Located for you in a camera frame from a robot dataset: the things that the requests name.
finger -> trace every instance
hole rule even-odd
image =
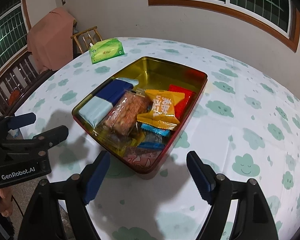
[[[11,197],[0,199],[0,213],[8,210],[12,206]]]
[[[1,213],[3,217],[9,217],[12,215],[13,206],[11,205],[7,210]]]
[[[11,192],[12,192],[12,187],[0,188],[0,197],[7,198],[11,194]]]

wooden railing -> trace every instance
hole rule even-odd
[[[0,116],[13,115],[29,96],[55,71],[39,74],[25,52],[0,76]]]

window frame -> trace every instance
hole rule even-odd
[[[21,7],[21,12],[23,16],[23,20],[25,22],[25,27],[27,33],[29,33],[29,30],[31,29],[31,23],[28,15],[26,0],[20,0],[21,3],[15,5],[14,7],[10,8],[8,11],[6,11],[4,14],[0,16],[0,20],[5,17],[7,14],[12,12],[18,7]],[[25,45],[23,48],[21,48],[19,51],[17,51],[6,63],[3,64],[2,67],[0,67],[0,76],[9,68],[11,64],[13,64],[19,57],[21,57],[25,52],[27,52],[27,45]]]
[[[230,0],[226,0],[225,3],[219,0],[148,0],[148,4],[149,6],[175,5],[195,7],[223,13],[243,20],[260,28],[261,30],[266,31],[267,33],[281,41],[283,44],[285,44],[294,53],[298,48],[300,38],[300,13],[293,6],[290,0],[288,33],[279,28],[277,25],[263,18],[262,16],[240,6],[231,4]]]

tablecloth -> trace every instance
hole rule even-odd
[[[21,129],[25,138],[62,124],[69,128],[66,142],[49,152],[49,180],[80,173],[101,150],[71,115],[85,96],[142,56],[170,60],[207,73],[204,95],[153,179],[142,180],[111,159],[97,197],[87,206],[101,239],[195,239],[210,206],[201,199],[187,170],[190,150],[232,180],[255,178],[279,239],[290,239],[300,226],[300,100],[266,74],[212,50],[149,38],[119,40],[125,55],[92,65],[89,54],[82,54],[17,111],[37,115],[35,124]],[[229,237],[235,205],[233,201],[221,239]]]
[[[72,30],[74,17],[62,7],[49,12],[27,35],[37,71],[58,70],[73,60]]]

wooden chair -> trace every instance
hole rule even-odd
[[[85,31],[82,31],[82,32],[79,32],[79,33],[76,33],[76,34],[72,35],[72,36],[71,36],[71,39],[74,39],[75,43],[76,43],[76,44],[78,45],[78,47],[79,47],[79,50],[80,50],[81,54],[83,54],[85,51],[83,51],[83,49],[82,49],[82,47],[81,47],[81,44],[79,43],[79,40],[78,40],[78,38],[79,38],[80,35],[82,35],[82,39],[83,39],[83,41],[84,41],[84,44],[85,44],[86,47],[87,47],[87,50],[90,49],[90,45],[89,45],[90,43],[96,44],[96,42],[94,41],[93,37],[90,35],[89,31],[94,31],[95,34],[98,36],[98,38],[102,41],[102,38],[101,38],[99,32],[97,31],[97,26],[94,26],[94,27],[89,28],[89,29],[87,29],[87,30],[85,30]]]
[[[39,75],[29,60],[30,55],[28,51],[24,53],[0,77],[0,115],[14,115],[29,96],[56,72],[46,70]],[[17,98],[9,104],[12,94]]]

